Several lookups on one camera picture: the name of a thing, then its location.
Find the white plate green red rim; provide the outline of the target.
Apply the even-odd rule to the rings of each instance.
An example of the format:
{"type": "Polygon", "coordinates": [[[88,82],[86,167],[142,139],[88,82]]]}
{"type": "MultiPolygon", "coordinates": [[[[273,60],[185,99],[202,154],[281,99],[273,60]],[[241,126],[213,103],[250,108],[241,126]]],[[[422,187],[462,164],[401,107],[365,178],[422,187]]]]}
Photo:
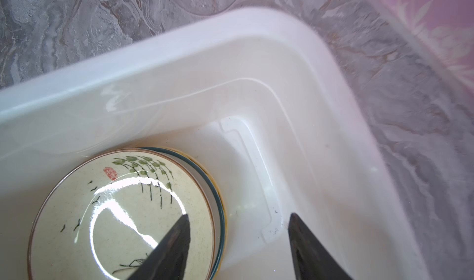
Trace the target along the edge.
{"type": "Polygon", "coordinates": [[[214,254],[209,276],[207,277],[209,280],[214,280],[221,268],[223,254],[225,253],[225,248],[227,245],[228,234],[228,221],[225,203],[222,199],[220,189],[216,184],[216,180],[204,166],[202,166],[191,155],[188,155],[184,152],[162,147],[142,147],[142,149],[150,150],[158,154],[168,155],[182,165],[185,164],[185,168],[191,172],[193,176],[199,176],[197,182],[204,190],[204,196],[208,205],[211,207],[211,214],[214,222],[214,254]]]}

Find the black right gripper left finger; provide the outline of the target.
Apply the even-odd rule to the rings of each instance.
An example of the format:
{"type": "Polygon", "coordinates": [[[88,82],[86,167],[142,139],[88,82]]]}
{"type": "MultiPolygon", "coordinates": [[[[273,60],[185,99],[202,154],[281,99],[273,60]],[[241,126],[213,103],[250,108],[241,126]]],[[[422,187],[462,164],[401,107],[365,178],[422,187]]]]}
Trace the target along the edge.
{"type": "Polygon", "coordinates": [[[190,248],[188,215],[182,215],[128,280],[182,280],[190,248]]]}

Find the cream plate with leaf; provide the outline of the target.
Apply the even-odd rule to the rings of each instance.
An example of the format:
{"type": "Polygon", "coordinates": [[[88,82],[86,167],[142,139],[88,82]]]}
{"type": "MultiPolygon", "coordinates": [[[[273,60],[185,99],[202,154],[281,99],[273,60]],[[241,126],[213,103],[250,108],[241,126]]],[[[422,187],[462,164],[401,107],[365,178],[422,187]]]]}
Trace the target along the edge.
{"type": "Polygon", "coordinates": [[[31,280],[125,280],[188,215],[187,280],[208,280],[211,207],[193,176],[168,155],[119,149],[79,165],[54,187],[33,223],[31,280]]]}

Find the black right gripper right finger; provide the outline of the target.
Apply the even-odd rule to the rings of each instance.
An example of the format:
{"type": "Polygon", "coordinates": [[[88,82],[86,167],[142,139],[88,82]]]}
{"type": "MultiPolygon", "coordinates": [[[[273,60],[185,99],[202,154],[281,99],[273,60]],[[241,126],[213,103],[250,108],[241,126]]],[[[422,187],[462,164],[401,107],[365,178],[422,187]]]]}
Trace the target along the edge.
{"type": "Polygon", "coordinates": [[[297,280],[352,280],[296,213],[288,234],[297,280]]]}

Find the white plastic bin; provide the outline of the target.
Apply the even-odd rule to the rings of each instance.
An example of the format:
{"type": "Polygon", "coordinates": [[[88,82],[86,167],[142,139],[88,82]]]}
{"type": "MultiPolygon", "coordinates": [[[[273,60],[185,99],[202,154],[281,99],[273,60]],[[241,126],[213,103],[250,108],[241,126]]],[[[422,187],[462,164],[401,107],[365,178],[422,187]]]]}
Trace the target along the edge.
{"type": "Polygon", "coordinates": [[[3,89],[2,279],[27,279],[60,179],[120,147],[176,149],[210,172],[228,216],[220,280],[292,280],[292,213],[355,280],[430,277],[339,66],[287,14],[239,9],[3,89]]]}

